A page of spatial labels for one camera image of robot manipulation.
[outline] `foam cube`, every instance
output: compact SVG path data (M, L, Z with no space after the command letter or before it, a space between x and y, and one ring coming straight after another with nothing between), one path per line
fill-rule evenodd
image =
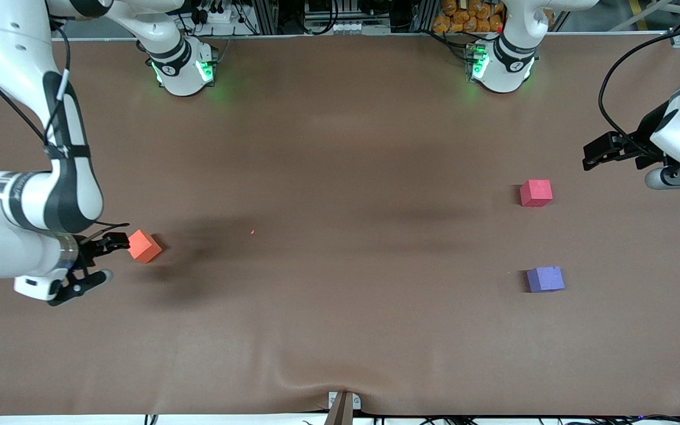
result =
M527 272L532 292L555 292L566 289L560 267L538 267Z
M127 252L141 263L148 263L162 252L162 247L157 244L156 240L142 230L131 234L127 240L130 241L130 248Z
M523 207L544 207L553 200L550 180L528 180L521 186L521 205Z

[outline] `purple cube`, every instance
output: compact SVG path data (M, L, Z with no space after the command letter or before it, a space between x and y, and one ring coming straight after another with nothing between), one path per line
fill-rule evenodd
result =
M527 272L529 277L529 289L532 292L555 292L563 290L563 274L560 267L537 267Z

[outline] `red cube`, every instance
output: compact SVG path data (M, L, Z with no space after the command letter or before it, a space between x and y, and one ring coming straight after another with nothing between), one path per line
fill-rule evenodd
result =
M156 240L142 230L138 230L134 234L131 234L127 240L130 242L130 248L127 252L141 263L149 263L149 261L162 252L162 247L157 244Z
M553 200L550 180L528 180L521 186L521 205L523 207L544 207Z

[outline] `orange cube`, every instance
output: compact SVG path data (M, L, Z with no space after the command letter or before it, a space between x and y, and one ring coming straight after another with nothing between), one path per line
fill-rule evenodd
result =
M162 252L162 247L157 244L156 240L142 230L138 230L130 235L128 240L130 241L130 248L127 252L141 263L149 263L149 261Z

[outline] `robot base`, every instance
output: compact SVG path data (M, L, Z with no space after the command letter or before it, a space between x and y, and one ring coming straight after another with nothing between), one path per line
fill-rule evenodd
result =
M479 40L467 47L466 57L472 61L466 64L466 75L470 83L480 83L484 88L496 93L509 93L517 90L531 75L534 59L527 65L520 64L518 72L508 69L493 56L492 40Z
M191 96L204 87L214 87L215 84L219 51L197 38L187 37L187 40L194 46L194 60L191 59L177 76L165 75L151 62L159 87L167 89L175 96Z

